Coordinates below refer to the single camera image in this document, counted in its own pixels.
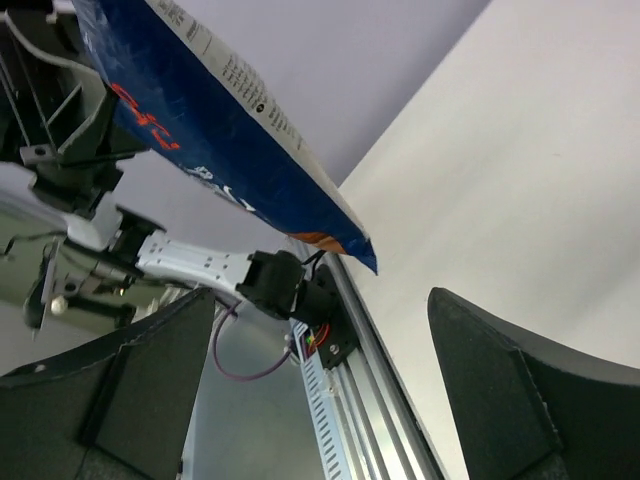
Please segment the blue upside-down Burts chilli bag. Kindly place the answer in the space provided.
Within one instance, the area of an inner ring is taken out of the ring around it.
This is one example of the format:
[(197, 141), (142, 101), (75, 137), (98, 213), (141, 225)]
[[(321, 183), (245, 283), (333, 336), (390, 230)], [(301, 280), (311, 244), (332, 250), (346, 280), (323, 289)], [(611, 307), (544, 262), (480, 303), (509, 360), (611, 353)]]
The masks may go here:
[(78, 1), (124, 128), (273, 229), (378, 267), (370, 235), (257, 71), (175, 1)]

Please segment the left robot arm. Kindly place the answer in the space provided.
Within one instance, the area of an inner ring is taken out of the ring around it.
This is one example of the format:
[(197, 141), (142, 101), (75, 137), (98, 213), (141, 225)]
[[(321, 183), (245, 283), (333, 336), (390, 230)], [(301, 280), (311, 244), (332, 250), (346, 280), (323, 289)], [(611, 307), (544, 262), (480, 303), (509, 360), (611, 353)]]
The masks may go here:
[(327, 324), (337, 296), (317, 256), (226, 253), (171, 238), (119, 205), (120, 163), (153, 151), (318, 253), (373, 263), (336, 185), (259, 74), (174, 1), (1, 5), (1, 296), (26, 326), (138, 281), (207, 286), (280, 320)]

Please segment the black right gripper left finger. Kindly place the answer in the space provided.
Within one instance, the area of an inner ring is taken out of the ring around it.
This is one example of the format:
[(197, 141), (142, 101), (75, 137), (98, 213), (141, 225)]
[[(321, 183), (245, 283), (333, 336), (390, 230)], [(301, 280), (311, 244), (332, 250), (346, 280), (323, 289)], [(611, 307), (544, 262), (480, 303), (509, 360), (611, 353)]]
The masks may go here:
[(3, 375), (2, 478), (175, 478), (215, 306), (200, 288)]

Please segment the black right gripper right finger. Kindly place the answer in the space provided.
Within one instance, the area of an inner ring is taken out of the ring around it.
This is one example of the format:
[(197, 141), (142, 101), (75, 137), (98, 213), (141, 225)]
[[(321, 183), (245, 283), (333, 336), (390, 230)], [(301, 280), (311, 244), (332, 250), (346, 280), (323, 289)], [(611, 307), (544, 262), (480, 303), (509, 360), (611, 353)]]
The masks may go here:
[(431, 290), (427, 315), (470, 478), (638, 478), (638, 369), (444, 288)]

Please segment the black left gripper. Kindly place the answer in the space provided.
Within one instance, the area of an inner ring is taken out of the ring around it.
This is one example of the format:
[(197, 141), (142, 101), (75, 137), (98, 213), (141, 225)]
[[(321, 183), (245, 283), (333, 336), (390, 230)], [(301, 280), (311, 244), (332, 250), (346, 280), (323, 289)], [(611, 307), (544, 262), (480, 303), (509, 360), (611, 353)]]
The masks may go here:
[(35, 173), (36, 197), (91, 219), (146, 146), (116, 121), (119, 98), (94, 68), (74, 12), (1, 4), (1, 159)]

